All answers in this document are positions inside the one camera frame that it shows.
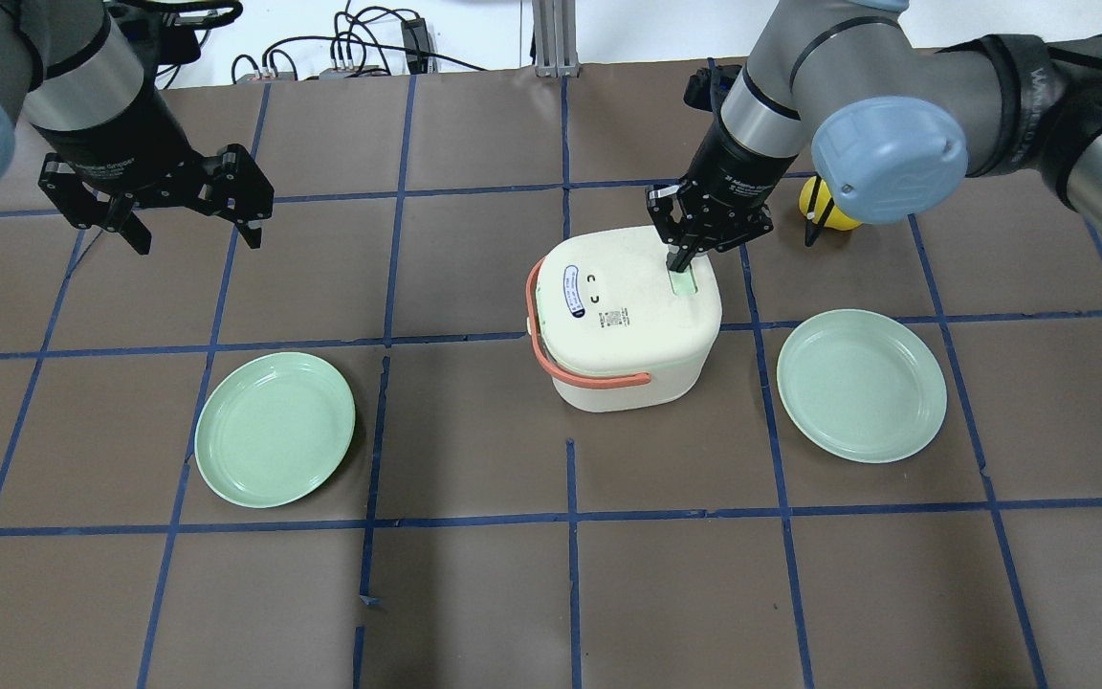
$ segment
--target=oval plate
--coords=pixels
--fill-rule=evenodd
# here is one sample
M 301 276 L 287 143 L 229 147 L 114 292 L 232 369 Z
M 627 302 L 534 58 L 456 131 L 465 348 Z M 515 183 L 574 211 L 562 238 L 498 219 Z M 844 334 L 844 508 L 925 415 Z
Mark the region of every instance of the oval plate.
M 793 424 L 815 445 L 856 462 L 918 453 L 947 415 L 947 381 L 930 348 L 871 311 L 827 311 L 793 329 L 777 380 Z
M 253 359 L 210 394 L 193 432 L 206 485 L 245 507 L 304 497 L 329 478 L 355 432 L 355 400 L 323 359 L 280 352 Z

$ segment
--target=box handle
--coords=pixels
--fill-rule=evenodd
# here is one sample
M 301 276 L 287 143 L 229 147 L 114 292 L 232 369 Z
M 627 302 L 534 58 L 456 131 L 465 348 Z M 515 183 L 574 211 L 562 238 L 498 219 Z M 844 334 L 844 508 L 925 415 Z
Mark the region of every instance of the box handle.
M 539 360 L 539 366 L 542 366 L 542 370 L 551 374 L 551 378 L 572 385 L 573 388 L 616 389 L 648 385 L 652 380 L 652 376 L 648 375 L 648 373 L 616 375 L 609 376 L 609 378 L 593 378 L 593 376 L 577 375 L 576 373 L 564 370 L 563 367 L 558 366 L 548 357 L 547 353 L 542 351 L 542 335 L 539 333 L 539 315 L 533 305 L 533 284 L 539 278 L 539 269 L 541 269 L 543 260 L 545 259 L 539 258 L 539 262 L 533 263 L 533 270 L 530 271 L 529 278 L 526 279 L 526 313 L 529 314 L 530 341 L 533 342 L 533 357 Z

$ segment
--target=grid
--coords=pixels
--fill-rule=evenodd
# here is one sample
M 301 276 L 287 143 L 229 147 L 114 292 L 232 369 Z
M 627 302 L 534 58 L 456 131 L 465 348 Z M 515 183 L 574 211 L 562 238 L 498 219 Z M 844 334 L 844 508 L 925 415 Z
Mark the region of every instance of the grid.
M 1028 498 L 1028 500 L 1001 500 L 997 497 L 996 488 L 992 478 L 985 475 L 984 452 L 981 444 L 981 434 L 976 428 L 974 411 L 963 375 L 961 363 L 957 352 L 950 325 L 952 323 L 980 323 L 980 322 L 1016 322 L 1016 320 L 1063 320 L 1063 319 L 1102 319 L 1102 310 L 1084 311 L 1083 313 L 1037 313 L 1037 314 L 1012 314 L 1012 313 L 988 313 L 988 314 L 948 314 L 944 310 L 943 301 L 939 295 L 938 287 L 932 276 L 930 257 L 919 229 L 916 217 L 910 217 L 910 229 L 921 261 L 921 269 L 930 291 L 932 314 L 917 316 L 897 317 L 905 325 L 914 323 L 936 323 L 943 335 L 946 348 L 949 357 L 949 366 L 953 373 L 954 385 L 958 388 L 958 396 L 961 399 L 962 413 L 968 427 L 968 435 L 971 438 L 972 446 L 975 450 L 976 467 L 980 472 L 984 488 L 983 502 L 957 502 L 957 503 L 922 503 L 922 504 L 869 504 L 869 505 L 813 505 L 795 506 L 791 505 L 788 496 L 787 478 L 782 466 L 781 453 L 779 452 L 778 420 L 774 413 L 774 400 L 771 391 L 770 373 L 768 370 L 768 356 L 765 348 L 765 333 L 771 330 L 791 329 L 799 325 L 799 322 L 765 322 L 760 319 L 759 306 L 756 293 L 752 288 L 752 267 L 747 254 L 747 248 L 739 249 L 741 263 L 743 263 L 743 276 L 746 279 L 746 298 L 749 310 L 750 323 L 725 323 L 722 326 L 726 332 L 750 332 L 756 347 L 757 370 L 759 372 L 759 383 L 761 387 L 763 405 L 765 406 L 765 422 L 768 428 L 769 442 L 771 449 L 775 481 L 777 481 L 778 505 L 775 507 L 731 507 L 731 509 L 712 510 L 629 510 L 629 512 L 581 512 L 576 505 L 576 449 L 574 441 L 565 439 L 564 442 L 564 472 L 565 489 L 568 491 L 568 510 L 563 513 L 538 513 L 538 514 L 511 514 L 490 516 L 465 516 L 465 518 L 379 518 L 377 516 L 377 497 L 380 493 L 381 459 L 383 459 L 385 423 L 387 389 L 389 385 L 389 356 L 386 354 L 381 359 L 379 406 L 375 419 L 375 437 L 372 445 L 372 463 L 368 472 L 367 510 L 363 519 L 324 519 L 324 520 L 259 520 L 259 523 L 248 524 L 181 524 L 180 516 L 183 510 L 183 502 L 186 493 L 190 463 L 188 456 L 193 450 L 193 423 L 196 422 L 201 406 L 206 400 L 208 385 L 210 381 L 212 365 L 217 353 L 233 351 L 259 351 L 272 348 L 318 348 L 318 347 L 345 347 L 345 345 L 380 345 L 387 351 L 403 345 L 428 345 L 442 344 L 442 342 L 473 342 L 493 340 L 518 340 L 526 335 L 525 332 L 478 332 L 471 335 L 430 335 L 417 337 L 395 337 L 393 336 L 393 313 L 395 292 L 398 272 L 399 251 L 402 247 L 402 205 L 408 197 L 437 196 L 437 195 L 460 195 L 460 193 L 494 193 L 494 192 L 539 192 L 561 189 L 563 207 L 563 236 L 569 238 L 572 235 L 572 192 L 576 189 L 607 187 L 607 186 L 640 186 L 648 183 L 670 182 L 670 180 L 599 180 L 599 182 L 573 183 L 570 182 L 569 174 L 569 82 L 562 79 L 560 84 L 561 98 L 561 137 L 562 137 L 562 183 L 541 185 L 517 185 L 499 187 L 468 187 L 468 189 L 436 189 L 436 191 L 407 191 L 407 166 L 410 158 L 410 131 L 412 112 L 414 111 L 417 97 L 417 79 L 412 76 L 407 89 L 406 112 L 403 112 L 402 127 L 402 158 L 399 166 L 399 179 L 397 192 L 363 192 L 363 193 L 337 193 L 337 195 L 305 195 L 305 196 L 280 196 L 276 198 L 277 204 L 301 204 L 310 201 L 341 201 L 341 200 L 395 200 L 395 226 L 392 235 L 392 251 L 389 259 L 389 279 L 386 297 L 385 311 L 385 335 L 380 338 L 360 338 L 353 341 L 281 341 L 281 342 L 249 342 L 248 344 L 220 344 L 219 327 L 223 320 L 224 302 L 226 302 L 228 283 L 231 279 L 233 261 L 236 256 L 236 235 L 228 240 L 228 251 L 224 258 L 223 274 L 218 293 L 217 305 L 215 305 L 214 325 L 212 325 L 209 338 L 206 344 L 173 345 L 172 347 L 122 347 L 122 348 L 88 348 L 88 349 L 50 349 L 50 338 L 53 336 L 54 327 L 57 323 L 58 314 L 62 311 L 62 302 L 65 300 L 67 287 L 69 287 L 71 276 L 79 260 L 79 248 L 84 244 L 84 232 L 79 232 L 77 240 L 69 252 L 65 279 L 62 288 L 58 289 L 56 301 L 50 315 L 47 330 L 39 351 L 30 352 L 0 352 L 1 359 L 26 359 L 34 360 L 31 379 L 28 381 L 25 396 L 14 422 L 11 440 L 6 449 L 3 463 L 0 467 L 0 494 L 3 492 L 3 482 L 8 476 L 14 448 L 19 441 L 19 433 L 30 409 L 30 402 L 36 380 L 40 378 L 42 367 L 47 359 L 77 358 L 77 357 L 112 357 L 112 356 L 137 356 L 137 354 L 148 354 L 149 356 L 161 356 L 161 354 L 197 353 L 205 354 L 206 365 L 203 370 L 201 387 L 198 388 L 195 416 L 193 416 L 192 427 L 186 448 L 186 462 L 181 470 L 179 485 L 176 487 L 174 500 L 172 500 L 171 519 L 168 524 L 154 525 L 101 525 L 101 526 L 79 526 L 79 527 L 0 527 L 0 537 L 28 537 L 28 536 L 86 536 L 86 535 L 127 535 L 127 534 L 154 534 L 165 535 L 165 546 L 161 569 L 158 572 L 156 585 L 152 607 L 150 607 L 148 635 L 143 649 L 141 649 L 141 661 L 137 685 L 141 688 L 149 680 L 150 658 L 155 642 L 155 633 L 161 620 L 161 611 L 164 605 L 165 584 L 168 572 L 170 572 L 172 549 L 180 535 L 186 534 L 214 534 L 214 532 L 240 532 L 240 531 L 317 531 L 317 529 L 359 529 L 364 535 L 364 549 L 361 558 L 361 572 L 359 572 L 359 595 L 364 599 L 365 605 L 372 605 L 376 601 L 370 596 L 370 579 L 372 568 L 374 541 L 377 529 L 395 528 L 441 528 L 441 527 L 465 527 L 465 526 L 489 526 L 489 525 L 515 525 L 515 524 L 539 524 L 539 523 L 564 523 L 569 525 L 569 618 L 570 618 L 570 655 L 572 656 L 572 685 L 581 688 L 582 677 L 582 612 L 581 612 L 581 572 L 577 562 L 577 525 L 582 523 L 593 523 L 593 520 L 637 520 L 637 519 L 703 519 L 703 518 L 768 518 L 778 519 L 782 527 L 785 557 L 787 558 L 787 579 L 790 584 L 792 599 L 793 620 L 797 631 L 797 645 L 801 659 L 801 681 L 804 686 L 813 688 L 814 676 L 812 661 L 810 661 L 809 629 L 806 624 L 803 613 L 803 593 L 799 580 L 799 563 L 795 552 L 793 540 L 793 518 L 799 516 L 823 516 L 823 515 L 868 515 L 868 514 L 919 514 L 919 513 L 961 513 L 976 512 L 987 513 L 992 518 L 994 534 L 996 534 L 998 549 L 1001 549 L 1002 560 L 1005 567 L 1007 583 L 1009 583 L 1018 624 L 1022 627 L 1024 644 L 1027 648 L 1029 663 L 1031 663 L 1033 674 L 1036 685 L 1044 688 L 1048 686 L 1046 668 L 1040 660 L 1040 653 L 1037 650 L 1033 632 L 1029 611 L 1024 602 L 1023 592 L 1018 584 L 1018 572 L 1015 569 L 1014 553 L 1009 541 L 1006 538 L 1002 514 L 1009 510 L 1037 510 L 1037 509 L 1063 509 L 1063 507 L 1102 507 L 1102 497 L 1071 497 L 1071 498 Z M 267 84 L 262 91 L 261 110 L 259 110 L 257 127 L 250 151 L 258 152 L 258 144 L 262 139 L 262 127 L 266 121 L 267 105 L 270 101 L 271 86 Z M 790 176 L 807 176 L 809 173 L 791 173 Z M 54 211 L 9 211 L 0 213 L 0 217 L 19 217 L 20 215 L 54 214 Z M 1096 232 L 1088 227 L 1094 247 L 1102 261 L 1102 241 Z M 366 627 L 359 625 L 355 628 L 354 637 L 354 685 L 359 686 L 363 663 L 366 656 Z

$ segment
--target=white box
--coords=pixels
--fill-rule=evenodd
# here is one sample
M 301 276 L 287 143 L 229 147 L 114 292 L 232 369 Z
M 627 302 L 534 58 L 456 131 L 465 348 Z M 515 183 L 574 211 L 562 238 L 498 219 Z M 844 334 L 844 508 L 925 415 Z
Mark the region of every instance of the white box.
M 526 280 L 534 357 L 569 405 L 634 410 L 677 400 L 700 377 L 722 330 L 707 256 L 666 270 L 652 226 L 574 236 Z

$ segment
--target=light green bowl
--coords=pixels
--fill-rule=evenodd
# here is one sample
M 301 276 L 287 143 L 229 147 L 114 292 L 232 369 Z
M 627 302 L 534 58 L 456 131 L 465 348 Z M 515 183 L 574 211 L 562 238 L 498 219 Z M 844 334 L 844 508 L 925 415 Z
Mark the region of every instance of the light green bowl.
M 797 326 L 779 354 L 777 383 L 793 424 L 856 462 L 919 453 L 947 415 L 947 384 L 930 348 L 871 311 L 827 311 Z
M 245 507 L 298 500 L 329 478 L 355 432 L 355 400 L 334 366 L 280 352 L 239 367 L 206 399 L 193 452 L 206 485 Z

